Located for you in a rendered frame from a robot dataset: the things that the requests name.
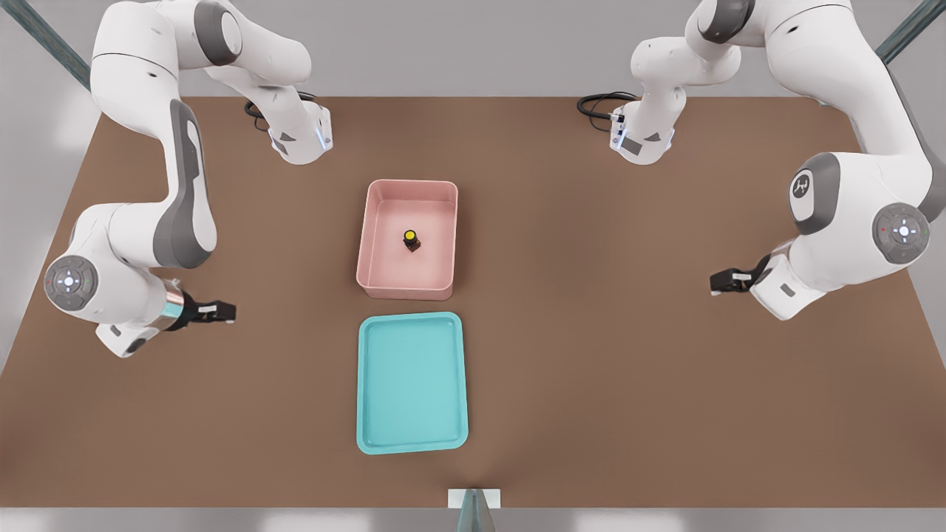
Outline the silver frame post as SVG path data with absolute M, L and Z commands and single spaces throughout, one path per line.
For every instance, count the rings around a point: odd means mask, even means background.
M 90 89 L 90 65 L 71 47 L 27 0 L 0 0 L 0 9 L 23 27 L 86 91 Z
M 492 509 L 501 508 L 499 488 L 450 488 L 447 508 L 459 509 L 456 532 L 496 532 Z
M 922 0 L 916 9 L 877 47 L 876 54 L 889 65 L 926 30 L 941 14 L 946 13 L 946 0 Z

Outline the pink plastic box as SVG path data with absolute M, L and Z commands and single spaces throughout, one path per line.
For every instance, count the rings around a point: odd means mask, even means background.
M 358 285 L 372 299 L 449 299 L 457 222 L 452 182 L 375 180 L 366 198 Z

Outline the pale blue-green tray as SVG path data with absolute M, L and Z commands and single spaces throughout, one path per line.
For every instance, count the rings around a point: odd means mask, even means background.
M 462 320 L 373 316 L 358 334 L 357 445 L 368 455 L 454 450 L 469 437 Z

